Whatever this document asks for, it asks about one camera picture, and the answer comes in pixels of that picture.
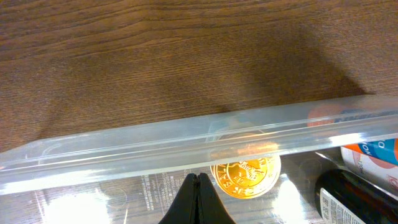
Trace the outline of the white spray bottle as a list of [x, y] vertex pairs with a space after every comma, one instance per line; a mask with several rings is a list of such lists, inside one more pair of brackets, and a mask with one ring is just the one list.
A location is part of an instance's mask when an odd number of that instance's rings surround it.
[[345, 166], [354, 174], [397, 199], [397, 166], [388, 162], [340, 147]]

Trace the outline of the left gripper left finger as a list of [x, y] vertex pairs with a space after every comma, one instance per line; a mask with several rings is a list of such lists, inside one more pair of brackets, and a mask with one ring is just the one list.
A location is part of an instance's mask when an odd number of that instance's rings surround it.
[[167, 213], [159, 224], [194, 224], [197, 222], [198, 178], [188, 174]]

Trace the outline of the orange tablet tube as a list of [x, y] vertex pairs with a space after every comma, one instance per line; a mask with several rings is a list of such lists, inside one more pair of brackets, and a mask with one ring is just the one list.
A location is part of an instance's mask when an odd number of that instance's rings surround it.
[[[378, 116], [395, 114], [392, 111], [381, 113], [365, 113], [365, 109], [358, 107], [340, 106], [333, 104], [322, 104], [312, 109], [309, 119], [325, 118], [324, 120], [314, 121], [307, 124], [311, 126], [321, 126], [326, 124], [342, 123], [348, 121], [364, 120]], [[371, 159], [379, 159], [392, 165], [397, 165], [397, 138], [383, 139], [377, 141], [361, 141], [354, 144], [347, 144], [344, 148], [369, 156]]]

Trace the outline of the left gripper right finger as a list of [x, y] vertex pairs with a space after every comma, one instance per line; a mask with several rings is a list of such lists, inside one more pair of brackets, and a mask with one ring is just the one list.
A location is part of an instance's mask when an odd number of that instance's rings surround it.
[[197, 218], [200, 224], [235, 224], [226, 211], [209, 176], [198, 176]]

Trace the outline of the gold lid small jar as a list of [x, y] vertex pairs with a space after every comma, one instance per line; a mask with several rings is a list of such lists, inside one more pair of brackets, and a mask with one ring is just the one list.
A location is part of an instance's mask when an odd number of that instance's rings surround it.
[[[279, 155], [260, 156], [266, 152], [278, 150], [279, 145], [274, 142], [249, 142], [245, 146], [234, 146], [227, 152], [240, 157], [238, 161], [212, 165], [211, 174], [218, 187], [234, 198], [250, 199], [260, 197], [277, 182], [281, 171]], [[256, 155], [255, 159], [242, 159], [243, 156]]]

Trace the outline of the dark bottle white cap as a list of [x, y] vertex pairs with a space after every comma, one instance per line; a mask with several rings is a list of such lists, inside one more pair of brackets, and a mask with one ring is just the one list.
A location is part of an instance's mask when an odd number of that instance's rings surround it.
[[397, 200], [347, 170], [319, 176], [315, 205], [325, 223], [397, 224]]

